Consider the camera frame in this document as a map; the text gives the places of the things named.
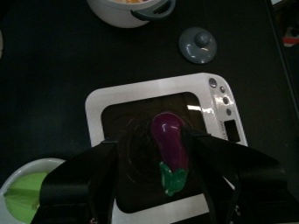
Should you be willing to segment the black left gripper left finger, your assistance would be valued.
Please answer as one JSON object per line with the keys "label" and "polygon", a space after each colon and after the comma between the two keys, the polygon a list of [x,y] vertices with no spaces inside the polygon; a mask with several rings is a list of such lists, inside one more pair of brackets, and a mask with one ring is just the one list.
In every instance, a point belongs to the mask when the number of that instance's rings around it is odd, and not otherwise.
{"label": "black left gripper left finger", "polygon": [[118,142],[103,141],[47,175],[31,224],[111,224],[116,172]]}

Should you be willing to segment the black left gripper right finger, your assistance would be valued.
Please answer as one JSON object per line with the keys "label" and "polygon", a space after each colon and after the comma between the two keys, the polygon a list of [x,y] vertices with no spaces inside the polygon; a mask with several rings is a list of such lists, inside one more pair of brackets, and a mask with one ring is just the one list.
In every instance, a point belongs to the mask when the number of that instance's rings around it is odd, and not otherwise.
{"label": "black left gripper right finger", "polygon": [[210,209],[211,224],[299,224],[286,169],[258,150],[182,129]]}

